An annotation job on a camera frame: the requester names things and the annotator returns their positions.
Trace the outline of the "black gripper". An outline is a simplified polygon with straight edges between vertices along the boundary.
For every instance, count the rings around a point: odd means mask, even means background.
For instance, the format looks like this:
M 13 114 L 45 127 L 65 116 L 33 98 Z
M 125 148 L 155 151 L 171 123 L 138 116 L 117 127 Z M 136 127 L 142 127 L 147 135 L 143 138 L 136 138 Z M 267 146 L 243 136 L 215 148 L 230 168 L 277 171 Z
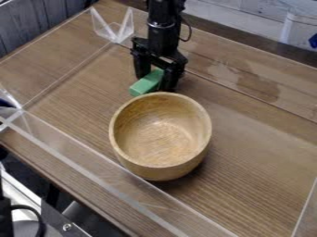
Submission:
M 154 37 L 150 39 L 134 37 L 130 53 L 134 56 L 134 68 L 136 78 L 143 78 L 151 71 L 151 66 L 163 70 L 159 90 L 172 92 L 178 79 L 184 71 L 188 59 L 178 51 L 179 37 L 166 39 Z

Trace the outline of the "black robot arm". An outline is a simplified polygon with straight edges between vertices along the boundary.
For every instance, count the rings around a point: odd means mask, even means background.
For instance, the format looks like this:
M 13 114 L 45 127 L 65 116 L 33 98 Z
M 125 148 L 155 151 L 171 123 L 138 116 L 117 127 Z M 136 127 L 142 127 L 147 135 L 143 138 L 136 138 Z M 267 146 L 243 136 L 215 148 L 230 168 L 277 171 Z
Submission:
M 186 0 L 146 0 L 147 37 L 134 37 L 130 53 L 138 81 L 128 92 L 138 96 L 152 92 L 172 92 L 183 76 L 188 59 L 178 51 L 182 11 Z

